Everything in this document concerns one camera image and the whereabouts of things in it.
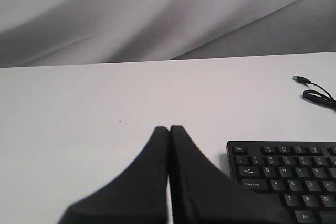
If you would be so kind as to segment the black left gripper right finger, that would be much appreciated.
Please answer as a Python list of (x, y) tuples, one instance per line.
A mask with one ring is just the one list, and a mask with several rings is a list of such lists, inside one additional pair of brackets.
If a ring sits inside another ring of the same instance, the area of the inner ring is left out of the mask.
[(174, 223), (286, 223), (280, 200), (222, 173), (182, 126), (170, 129), (170, 192)]

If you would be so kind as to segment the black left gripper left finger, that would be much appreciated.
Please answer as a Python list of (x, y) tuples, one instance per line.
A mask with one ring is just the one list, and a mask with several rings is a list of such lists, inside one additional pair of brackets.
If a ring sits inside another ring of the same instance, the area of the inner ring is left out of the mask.
[(169, 131), (156, 127), (113, 181), (71, 204), (59, 223), (167, 223)]

